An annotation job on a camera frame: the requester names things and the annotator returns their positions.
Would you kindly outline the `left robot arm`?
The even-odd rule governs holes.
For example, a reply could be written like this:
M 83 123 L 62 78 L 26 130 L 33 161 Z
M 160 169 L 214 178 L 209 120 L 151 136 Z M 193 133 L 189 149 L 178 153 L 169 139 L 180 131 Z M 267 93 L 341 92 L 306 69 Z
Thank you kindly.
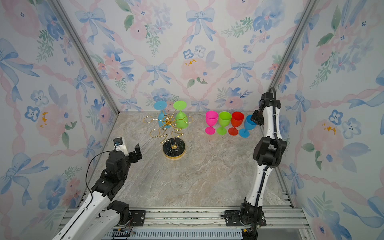
M 115 200 L 128 178 L 131 164 L 143 158 L 140 145 L 133 152 L 123 151 L 121 139 L 115 139 L 115 148 L 108 151 L 106 168 L 87 198 L 69 222 L 53 237 L 54 240 L 101 240 L 115 226 L 125 229 L 143 224 L 145 212 L 130 211 L 129 204 Z

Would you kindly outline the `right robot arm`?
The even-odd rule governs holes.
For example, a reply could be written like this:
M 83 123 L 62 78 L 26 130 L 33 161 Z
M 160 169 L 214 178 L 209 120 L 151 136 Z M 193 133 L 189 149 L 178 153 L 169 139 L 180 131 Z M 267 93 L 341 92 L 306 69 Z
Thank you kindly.
M 281 102 L 277 99 L 275 88 L 262 94 L 259 109 L 247 116 L 246 123 L 264 126 L 264 133 L 253 153 L 257 162 L 254 182 L 239 213 L 244 226 L 260 225 L 263 216 L 263 201 L 268 178 L 274 168 L 281 163 L 287 142 L 283 140 L 279 125 Z

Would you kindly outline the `red wine glass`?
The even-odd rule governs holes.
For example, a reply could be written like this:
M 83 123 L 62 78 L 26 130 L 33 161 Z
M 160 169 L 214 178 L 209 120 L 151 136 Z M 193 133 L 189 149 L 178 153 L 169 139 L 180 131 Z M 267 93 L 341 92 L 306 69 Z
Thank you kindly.
M 237 127 L 239 127 L 243 123 L 244 118 L 245 116 L 241 112 L 232 113 L 232 119 L 231 119 L 232 127 L 228 129 L 228 133 L 231 136 L 236 136 L 239 134 L 239 130 L 237 129 Z

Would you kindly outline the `green wine glass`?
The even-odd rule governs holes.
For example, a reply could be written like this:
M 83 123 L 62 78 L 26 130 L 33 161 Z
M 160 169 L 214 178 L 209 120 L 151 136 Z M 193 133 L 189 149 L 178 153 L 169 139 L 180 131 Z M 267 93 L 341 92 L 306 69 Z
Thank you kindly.
M 232 119 L 232 114 L 229 112 L 221 112 L 219 114 L 219 125 L 217 133 L 221 136 L 224 136 L 227 133 L 226 127 L 230 124 Z
M 183 110 L 187 107 L 187 103 L 184 101 L 176 101 L 173 107 L 179 111 L 175 117 L 176 128 L 186 129 L 188 127 L 188 117 Z

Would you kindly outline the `pink wine glass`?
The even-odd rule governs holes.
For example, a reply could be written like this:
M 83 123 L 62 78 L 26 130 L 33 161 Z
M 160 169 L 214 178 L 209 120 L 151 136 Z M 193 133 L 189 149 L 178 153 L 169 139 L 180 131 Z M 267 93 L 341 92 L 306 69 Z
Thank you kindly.
M 206 123 L 208 127 L 205 129 L 206 134 L 208 135 L 214 135 L 216 132 L 216 129 L 214 126 L 216 125 L 219 118 L 219 114 L 215 111 L 208 111 L 206 112 Z

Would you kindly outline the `blue wine glass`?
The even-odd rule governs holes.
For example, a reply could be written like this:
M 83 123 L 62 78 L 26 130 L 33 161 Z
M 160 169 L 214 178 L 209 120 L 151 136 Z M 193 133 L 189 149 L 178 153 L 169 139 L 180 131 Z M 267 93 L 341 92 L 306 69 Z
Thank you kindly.
M 158 115 L 158 123 L 160 128 L 164 126 L 163 118 L 165 117 L 164 110 L 166 107 L 167 103 L 165 101 L 158 101 L 154 104 L 154 108 L 160 112 Z
M 251 120 L 252 115 L 248 115 L 244 120 L 244 128 L 239 130 L 239 135 L 242 138 L 248 138 L 250 136 L 250 131 L 254 129 L 257 124 Z

